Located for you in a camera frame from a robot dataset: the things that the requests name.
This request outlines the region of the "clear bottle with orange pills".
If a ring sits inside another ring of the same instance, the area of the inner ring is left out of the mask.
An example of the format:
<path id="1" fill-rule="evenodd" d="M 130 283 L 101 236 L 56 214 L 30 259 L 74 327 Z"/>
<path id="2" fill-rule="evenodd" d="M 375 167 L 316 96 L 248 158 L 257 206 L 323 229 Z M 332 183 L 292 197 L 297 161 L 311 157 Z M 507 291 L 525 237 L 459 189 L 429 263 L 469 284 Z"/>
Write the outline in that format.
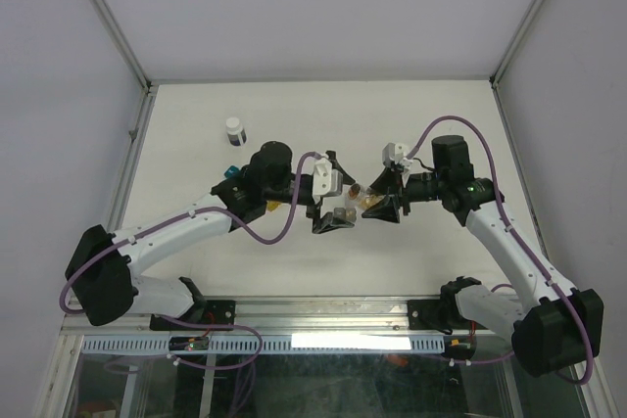
<path id="1" fill-rule="evenodd" d="M 384 196 L 372 193 L 359 193 L 355 199 L 355 206 L 359 211 L 366 211 L 378 205 Z"/>

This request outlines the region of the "grey pill box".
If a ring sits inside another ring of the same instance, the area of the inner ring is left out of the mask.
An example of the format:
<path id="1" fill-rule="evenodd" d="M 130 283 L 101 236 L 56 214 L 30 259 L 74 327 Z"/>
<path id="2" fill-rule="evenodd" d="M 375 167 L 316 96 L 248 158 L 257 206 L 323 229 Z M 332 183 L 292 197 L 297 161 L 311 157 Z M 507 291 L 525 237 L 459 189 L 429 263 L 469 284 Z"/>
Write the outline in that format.
<path id="1" fill-rule="evenodd" d="M 357 220 L 357 211 L 355 208 L 335 208 L 333 216 L 343 221 L 355 222 Z"/>

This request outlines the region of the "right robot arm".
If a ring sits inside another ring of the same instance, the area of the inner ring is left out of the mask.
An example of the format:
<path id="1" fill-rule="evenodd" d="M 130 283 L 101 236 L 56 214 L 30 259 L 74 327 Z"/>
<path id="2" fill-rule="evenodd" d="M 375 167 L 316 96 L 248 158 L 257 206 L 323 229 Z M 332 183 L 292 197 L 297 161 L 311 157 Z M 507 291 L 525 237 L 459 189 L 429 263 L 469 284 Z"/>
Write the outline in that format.
<path id="1" fill-rule="evenodd" d="M 460 276 L 443 285 L 435 306 L 418 314 L 446 335 L 475 322 L 507 341 L 533 377 L 583 363 L 590 372 L 600 353 L 603 301 L 581 291 L 517 231 L 495 178 L 478 178 L 464 138 L 445 135 L 431 143 L 433 164 L 411 172 L 403 144 L 382 152 L 384 169 L 371 188 L 380 200 L 363 217 L 398 223 L 415 203 L 439 202 L 488 251 L 517 295 L 510 301 L 479 280 Z"/>

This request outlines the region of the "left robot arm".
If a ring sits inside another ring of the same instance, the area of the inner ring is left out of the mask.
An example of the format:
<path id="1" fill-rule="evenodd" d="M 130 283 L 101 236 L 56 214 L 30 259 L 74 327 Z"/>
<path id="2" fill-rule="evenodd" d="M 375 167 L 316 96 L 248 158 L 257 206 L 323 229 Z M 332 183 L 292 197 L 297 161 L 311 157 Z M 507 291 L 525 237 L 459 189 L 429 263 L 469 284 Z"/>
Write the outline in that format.
<path id="1" fill-rule="evenodd" d="M 280 243 L 303 207 L 321 234 L 351 227 L 350 218 L 322 214 L 324 199 L 354 184 L 334 152 L 306 152 L 293 158 L 289 146 L 268 141 L 247 164 L 225 177 L 185 209 L 153 223 L 116 232 L 102 225 L 87 229 L 65 271 L 59 306 L 68 315 L 108 325 L 128 313 L 174 319 L 184 328 L 202 323 L 206 298 L 186 277 L 158 279 L 147 270 L 205 239 L 243 230 L 258 243 Z"/>

